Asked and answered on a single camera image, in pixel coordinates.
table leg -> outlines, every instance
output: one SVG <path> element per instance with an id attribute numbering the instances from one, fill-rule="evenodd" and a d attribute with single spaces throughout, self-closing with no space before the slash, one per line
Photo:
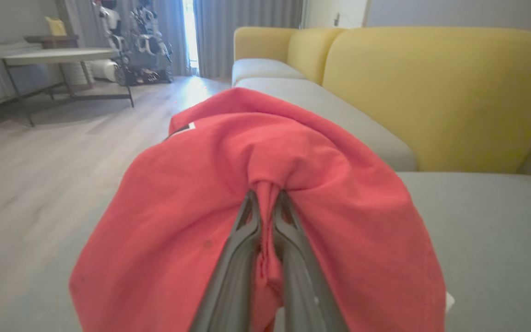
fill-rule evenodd
<path id="1" fill-rule="evenodd" d="M 93 88 L 93 84 L 91 83 L 91 79 L 89 78 L 89 74 L 87 73 L 87 66 L 85 65 L 85 61 L 81 61 L 83 74 L 85 74 L 85 79 L 87 80 L 87 86 L 89 86 L 90 89 Z"/>
<path id="2" fill-rule="evenodd" d="M 22 100 L 23 100 L 22 95 L 19 92 L 18 87 L 15 84 L 15 81 L 13 80 L 13 77 L 11 76 L 11 72 L 9 71 L 9 66 L 7 65 L 7 62 L 5 60 L 3 60 L 3 61 L 4 61 L 4 67 L 6 68 L 6 73 L 8 74 L 9 80 L 11 81 L 11 85 L 13 86 L 13 92 L 15 92 L 15 94 L 18 97 L 18 101 L 21 103 Z M 28 122 L 30 122 L 30 126 L 33 127 L 34 126 L 34 122 L 32 122 L 32 116 L 31 116 L 30 112 L 27 109 L 25 109 L 25 108 L 23 108 L 23 111 L 24 111 L 24 115 L 28 119 Z"/>
<path id="3" fill-rule="evenodd" d="M 69 93 L 69 97 L 73 99 L 73 97 L 75 97 L 75 94 L 73 94 L 73 90 L 71 90 L 71 86 L 69 85 L 69 82 L 67 81 L 67 76 L 65 75 L 65 71 L 63 70 L 63 65 L 61 63 L 59 63 L 59 70 L 61 71 L 63 82 L 65 83 L 65 86 L 67 87 L 67 92 Z"/>
<path id="4" fill-rule="evenodd" d="M 122 52 L 120 52 L 120 67 L 124 70 L 124 82 L 128 89 L 128 96 L 130 97 L 130 106 L 135 107 L 135 102 L 132 100 L 132 93 L 130 92 L 130 85 L 128 84 L 128 78 L 126 77 L 126 67 L 124 66 L 124 60 L 122 59 Z"/>

sofa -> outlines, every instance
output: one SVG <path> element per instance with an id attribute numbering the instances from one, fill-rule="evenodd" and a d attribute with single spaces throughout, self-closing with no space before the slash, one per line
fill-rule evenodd
<path id="1" fill-rule="evenodd" d="M 446 331 L 531 330 L 531 32 L 244 27 L 232 84 L 338 124 L 391 166 L 455 305 Z"/>

white tabletop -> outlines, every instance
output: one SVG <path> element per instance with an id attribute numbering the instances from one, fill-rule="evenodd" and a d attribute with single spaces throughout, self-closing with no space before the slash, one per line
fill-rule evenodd
<path id="1" fill-rule="evenodd" d="M 67 63 L 109 59 L 118 56 L 113 48 L 52 48 L 15 55 L 2 55 L 8 65 L 38 65 L 40 63 Z"/>

red fabric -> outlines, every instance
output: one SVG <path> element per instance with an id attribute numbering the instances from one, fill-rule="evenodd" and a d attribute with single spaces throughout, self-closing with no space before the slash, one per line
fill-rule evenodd
<path id="1" fill-rule="evenodd" d="M 445 287 L 398 176 L 311 112 L 241 88 L 173 117 L 130 166 L 87 242 L 70 290 L 85 332 L 190 327 L 243 198 L 264 220 L 252 324 L 282 303 L 270 211 L 286 189 L 352 331 L 444 330 Z"/>

wooden floor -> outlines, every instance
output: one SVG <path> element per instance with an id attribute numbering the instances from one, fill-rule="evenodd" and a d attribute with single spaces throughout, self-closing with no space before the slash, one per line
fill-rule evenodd
<path id="1" fill-rule="evenodd" d="M 0 107 L 0 332 L 79 331 L 68 278 L 81 248 L 144 149 L 172 115 L 228 88 L 180 77 L 130 102 L 46 96 Z M 26 126 L 22 108 L 44 109 Z"/>

